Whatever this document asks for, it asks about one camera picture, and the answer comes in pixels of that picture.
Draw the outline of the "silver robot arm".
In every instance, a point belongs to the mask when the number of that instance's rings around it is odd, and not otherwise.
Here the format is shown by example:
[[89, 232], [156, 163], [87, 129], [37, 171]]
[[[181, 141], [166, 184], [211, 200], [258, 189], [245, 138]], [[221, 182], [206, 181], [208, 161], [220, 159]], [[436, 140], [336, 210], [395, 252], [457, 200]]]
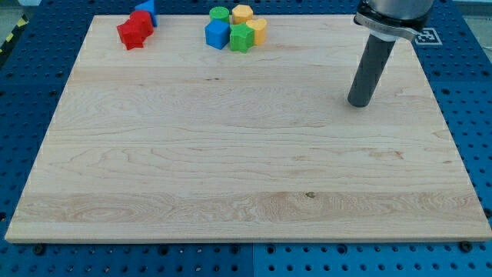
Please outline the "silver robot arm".
[[431, 15], [434, 0], [361, 0], [354, 22], [385, 42], [412, 41]]

